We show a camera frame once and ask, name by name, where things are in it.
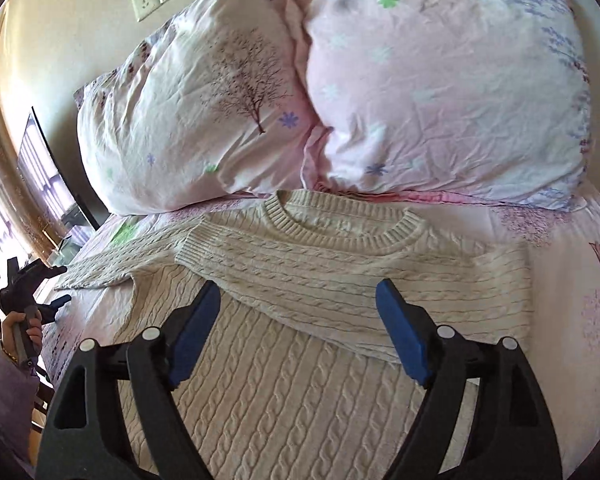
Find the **person's left hand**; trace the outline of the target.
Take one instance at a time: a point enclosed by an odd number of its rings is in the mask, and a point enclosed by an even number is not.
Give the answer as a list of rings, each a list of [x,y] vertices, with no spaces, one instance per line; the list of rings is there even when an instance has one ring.
[[[15,362],[20,362],[20,350],[26,346],[26,340],[32,347],[34,356],[38,356],[43,347],[41,313],[35,311],[32,316],[23,312],[10,312],[2,322],[1,343],[5,353]]]

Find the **left forearm purple sleeve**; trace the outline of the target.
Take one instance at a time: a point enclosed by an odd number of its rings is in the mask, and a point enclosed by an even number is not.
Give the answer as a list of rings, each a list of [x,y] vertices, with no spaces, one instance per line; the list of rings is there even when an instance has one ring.
[[[31,414],[38,375],[19,367],[0,343],[0,438],[20,462],[30,464]]]

